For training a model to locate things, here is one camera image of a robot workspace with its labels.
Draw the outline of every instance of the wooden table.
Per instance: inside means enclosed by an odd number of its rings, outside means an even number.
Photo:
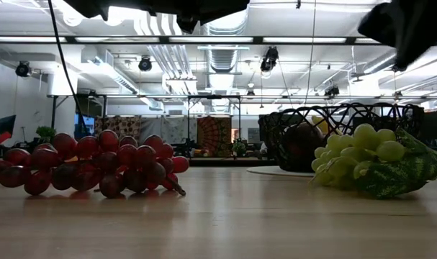
[[[245,168],[179,177],[186,197],[0,186],[0,259],[437,258],[437,182],[377,201]]]

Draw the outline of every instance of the wire basket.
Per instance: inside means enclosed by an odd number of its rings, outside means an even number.
[[[281,169],[312,172],[314,150],[325,147],[331,134],[352,135],[358,125],[369,123],[375,130],[402,127],[417,137],[423,116],[423,109],[412,104],[352,103],[287,109],[262,116],[258,123],[268,152]]]

